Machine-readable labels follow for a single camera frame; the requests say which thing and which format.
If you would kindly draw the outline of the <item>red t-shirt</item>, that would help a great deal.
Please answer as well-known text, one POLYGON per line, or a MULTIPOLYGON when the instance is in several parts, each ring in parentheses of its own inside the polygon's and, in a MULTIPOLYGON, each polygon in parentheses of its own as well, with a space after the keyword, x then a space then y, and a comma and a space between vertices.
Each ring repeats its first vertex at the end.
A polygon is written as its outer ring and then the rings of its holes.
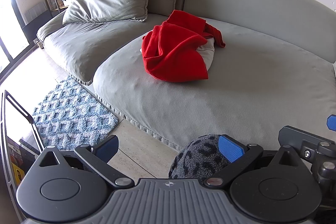
POLYGON ((202 18, 174 10, 142 38, 143 65, 151 76, 167 82, 206 80, 215 46, 226 46, 217 28, 202 18))

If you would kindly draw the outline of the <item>leopard print trouser leg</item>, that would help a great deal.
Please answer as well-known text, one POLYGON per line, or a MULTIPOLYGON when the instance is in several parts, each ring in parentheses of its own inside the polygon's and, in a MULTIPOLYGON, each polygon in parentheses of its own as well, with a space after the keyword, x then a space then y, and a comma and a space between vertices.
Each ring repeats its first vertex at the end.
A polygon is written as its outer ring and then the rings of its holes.
POLYGON ((197 178, 201 181, 212 176, 230 162, 218 148, 219 135, 200 136, 189 143, 174 159, 169 178, 197 178))

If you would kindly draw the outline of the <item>blue white rug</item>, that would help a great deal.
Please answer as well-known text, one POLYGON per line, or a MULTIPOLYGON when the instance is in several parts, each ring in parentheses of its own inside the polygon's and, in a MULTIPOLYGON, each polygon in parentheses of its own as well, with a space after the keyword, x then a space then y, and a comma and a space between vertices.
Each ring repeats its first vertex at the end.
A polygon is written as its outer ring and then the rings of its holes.
POLYGON ((32 117, 43 145, 60 151, 94 146, 118 125, 118 118, 71 77, 45 96, 32 117))

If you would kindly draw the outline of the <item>grey storage bag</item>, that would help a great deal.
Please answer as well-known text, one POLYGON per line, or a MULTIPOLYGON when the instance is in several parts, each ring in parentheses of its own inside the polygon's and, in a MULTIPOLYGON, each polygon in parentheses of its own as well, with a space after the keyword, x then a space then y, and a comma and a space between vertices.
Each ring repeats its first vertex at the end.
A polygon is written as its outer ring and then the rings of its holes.
POLYGON ((178 77, 204 78, 213 63, 214 38, 143 39, 141 48, 145 70, 150 75, 175 81, 178 77))

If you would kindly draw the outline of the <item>black metal frame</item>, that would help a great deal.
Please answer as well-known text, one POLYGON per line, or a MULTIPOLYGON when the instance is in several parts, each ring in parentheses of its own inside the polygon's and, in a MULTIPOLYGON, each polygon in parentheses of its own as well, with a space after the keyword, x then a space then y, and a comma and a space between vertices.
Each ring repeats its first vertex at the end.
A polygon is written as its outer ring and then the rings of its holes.
POLYGON ((32 116, 4 90, 1 94, 1 223, 25 220, 16 192, 42 149, 32 116))

